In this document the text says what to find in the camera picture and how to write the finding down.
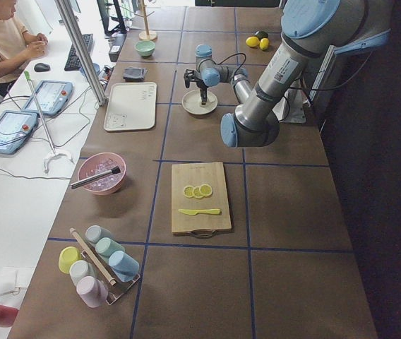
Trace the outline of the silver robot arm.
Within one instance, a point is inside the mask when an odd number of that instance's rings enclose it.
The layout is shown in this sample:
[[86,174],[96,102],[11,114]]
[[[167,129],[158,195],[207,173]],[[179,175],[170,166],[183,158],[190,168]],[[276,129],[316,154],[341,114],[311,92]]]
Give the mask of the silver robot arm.
[[330,46],[340,54],[362,54],[383,46],[390,34],[393,5],[393,1],[285,1],[282,42],[255,85],[239,67],[213,61],[206,44],[197,46],[196,67],[185,72],[185,84],[198,86],[204,105],[209,87],[229,83],[239,105],[222,117],[223,143],[231,148],[269,145],[280,130],[273,109],[306,65]]

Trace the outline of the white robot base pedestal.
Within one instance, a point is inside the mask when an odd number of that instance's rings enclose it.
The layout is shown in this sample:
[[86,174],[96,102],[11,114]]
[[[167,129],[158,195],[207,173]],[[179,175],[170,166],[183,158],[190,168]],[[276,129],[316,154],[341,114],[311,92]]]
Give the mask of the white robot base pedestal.
[[300,90],[289,89],[273,108],[279,122],[304,124],[306,115],[303,108],[303,97]]

